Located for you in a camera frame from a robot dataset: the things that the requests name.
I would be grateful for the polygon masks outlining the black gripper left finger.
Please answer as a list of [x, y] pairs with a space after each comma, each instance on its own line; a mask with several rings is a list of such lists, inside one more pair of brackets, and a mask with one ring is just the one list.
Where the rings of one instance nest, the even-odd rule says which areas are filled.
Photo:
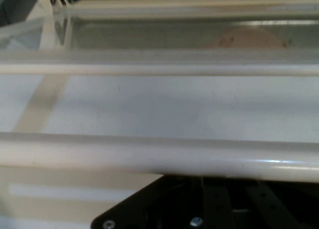
[[91, 222], [92, 229], [232, 229], [225, 180], [164, 175]]

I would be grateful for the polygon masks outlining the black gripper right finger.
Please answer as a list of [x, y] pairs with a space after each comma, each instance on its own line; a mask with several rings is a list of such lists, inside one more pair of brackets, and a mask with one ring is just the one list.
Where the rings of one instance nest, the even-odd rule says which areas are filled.
[[258, 229], [317, 229], [319, 198], [295, 185], [255, 184], [245, 188]]

